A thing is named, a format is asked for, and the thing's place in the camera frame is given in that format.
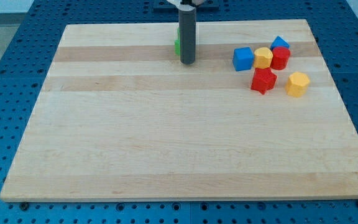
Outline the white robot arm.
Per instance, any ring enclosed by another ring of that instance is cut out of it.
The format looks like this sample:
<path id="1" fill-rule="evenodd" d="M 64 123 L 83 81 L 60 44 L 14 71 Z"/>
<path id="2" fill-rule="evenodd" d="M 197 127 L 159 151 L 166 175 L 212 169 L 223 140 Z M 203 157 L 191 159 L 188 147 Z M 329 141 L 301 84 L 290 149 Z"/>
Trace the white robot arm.
<path id="1" fill-rule="evenodd" d="M 179 5 L 189 5 L 192 7 L 199 6 L 200 4 L 204 3 L 206 0 L 167 0 L 170 4 L 173 4 L 174 6 Z"/>

